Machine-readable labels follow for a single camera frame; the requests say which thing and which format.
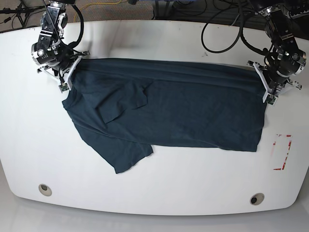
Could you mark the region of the dark teal T-shirt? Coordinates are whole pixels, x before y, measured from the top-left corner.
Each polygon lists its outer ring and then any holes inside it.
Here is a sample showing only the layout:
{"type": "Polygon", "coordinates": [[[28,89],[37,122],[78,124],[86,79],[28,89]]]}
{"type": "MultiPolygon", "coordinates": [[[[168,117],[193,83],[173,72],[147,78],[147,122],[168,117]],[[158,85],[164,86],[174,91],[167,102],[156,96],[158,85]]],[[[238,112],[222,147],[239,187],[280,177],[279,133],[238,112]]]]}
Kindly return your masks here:
{"type": "Polygon", "coordinates": [[[257,73],[196,62],[83,59],[63,107],[119,174],[154,145],[255,152],[267,105],[257,73]]]}

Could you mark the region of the red tape rectangle marking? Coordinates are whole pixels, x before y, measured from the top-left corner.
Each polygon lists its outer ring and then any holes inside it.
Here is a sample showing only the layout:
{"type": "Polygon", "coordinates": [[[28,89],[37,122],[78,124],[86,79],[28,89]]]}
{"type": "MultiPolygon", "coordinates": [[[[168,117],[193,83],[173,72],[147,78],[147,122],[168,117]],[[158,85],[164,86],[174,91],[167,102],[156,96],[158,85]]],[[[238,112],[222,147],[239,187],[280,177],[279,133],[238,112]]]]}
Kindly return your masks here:
{"type": "Polygon", "coordinates": [[[276,134],[270,154],[270,167],[275,171],[285,168],[293,136],[290,134],[276,134]]]}

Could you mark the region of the black tripod stand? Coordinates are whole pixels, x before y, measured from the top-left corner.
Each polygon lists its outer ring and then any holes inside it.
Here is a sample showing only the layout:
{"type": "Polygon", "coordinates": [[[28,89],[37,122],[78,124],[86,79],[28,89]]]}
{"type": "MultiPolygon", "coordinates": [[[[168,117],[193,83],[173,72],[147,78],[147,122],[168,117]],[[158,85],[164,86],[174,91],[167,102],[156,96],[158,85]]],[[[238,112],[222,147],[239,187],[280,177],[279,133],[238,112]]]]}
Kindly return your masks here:
{"type": "Polygon", "coordinates": [[[1,15],[12,15],[2,20],[0,24],[6,24],[11,21],[11,27],[14,29],[14,20],[17,18],[21,27],[20,29],[25,29],[26,25],[33,14],[39,13],[45,10],[43,5],[40,6],[27,6],[24,0],[19,1],[19,5],[15,9],[3,8],[0,11],[1,15]]]}

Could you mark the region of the white power strip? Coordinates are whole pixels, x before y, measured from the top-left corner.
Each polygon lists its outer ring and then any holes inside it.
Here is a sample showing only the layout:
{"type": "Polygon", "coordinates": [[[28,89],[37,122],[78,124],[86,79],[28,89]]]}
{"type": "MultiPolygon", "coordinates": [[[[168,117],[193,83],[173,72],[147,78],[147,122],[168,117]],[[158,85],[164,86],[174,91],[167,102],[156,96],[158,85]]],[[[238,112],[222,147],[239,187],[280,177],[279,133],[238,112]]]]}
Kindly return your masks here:
{"type": "Polygon", "coordinates": [[[304,4],[300,6],[293,6],[288,11],[288,18],[289,19],[296,19],[299,17],[307,16],[309,15],[309,5],[304,4]]]}

